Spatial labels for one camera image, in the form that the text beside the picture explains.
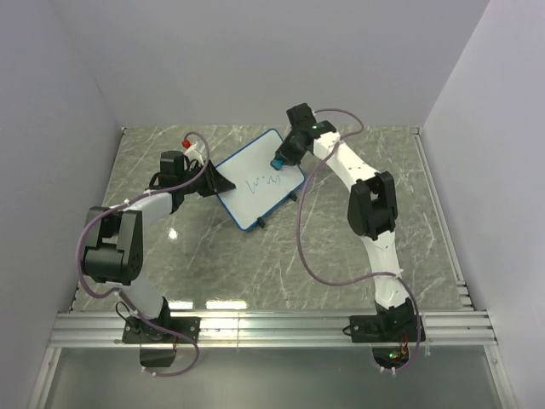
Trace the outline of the blue whiteboard eraser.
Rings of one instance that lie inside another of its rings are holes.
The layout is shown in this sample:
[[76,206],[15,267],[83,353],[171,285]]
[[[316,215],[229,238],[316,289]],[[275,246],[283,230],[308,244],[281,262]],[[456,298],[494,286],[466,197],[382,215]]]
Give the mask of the blue whiteboard eraser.
[[271,166],[275,169],[275,170],[281,170],[282,167],[284,166],[284,161],[281,159],[281,158],[275,158],[271,161]]

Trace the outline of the blue framed whiteboard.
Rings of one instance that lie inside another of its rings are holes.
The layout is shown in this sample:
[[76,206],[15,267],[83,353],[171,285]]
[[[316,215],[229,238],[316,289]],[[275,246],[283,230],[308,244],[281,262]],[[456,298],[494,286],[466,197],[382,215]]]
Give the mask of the blue framed whiteboard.
[[299,166],[274,169],[270,162],[283,138],[276,129],[257,136],[220,162],[216,169],[235,185],[218,199],[242,231],[262,224],[262,218],[278,207],[306,179]]

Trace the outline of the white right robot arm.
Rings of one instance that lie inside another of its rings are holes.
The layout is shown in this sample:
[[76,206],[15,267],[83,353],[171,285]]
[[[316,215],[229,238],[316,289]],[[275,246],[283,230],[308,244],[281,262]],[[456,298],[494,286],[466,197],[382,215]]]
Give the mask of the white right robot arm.
[[328,166],[348,190],[347,221],[370,261],[376,313],[351,320],[352,338],[366,343],[420,342],[422,319],[402,279],[395,245],[398,206],[393,176],[365,163],[348,146],[347,137],[331,122],[319,122],[308,104],[296,105],[286,114],[290,131],[276,150],[272,167],[298,165],[308,153],[318,159],[318,169]]

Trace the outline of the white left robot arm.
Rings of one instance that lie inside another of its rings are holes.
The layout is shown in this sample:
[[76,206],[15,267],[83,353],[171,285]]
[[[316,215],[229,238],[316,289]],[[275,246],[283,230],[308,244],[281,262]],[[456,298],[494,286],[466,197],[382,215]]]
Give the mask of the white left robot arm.
[[235,187],[206,153],[193,148],[163,152],[144,193],[122,204],[88,210],[76,250],[82,287],[93,298],[117,293],[128,310],[126,330],[144,342],[177,341],[168,301],[141,272],[144,229],[178,211],[190,194],[206,198]]

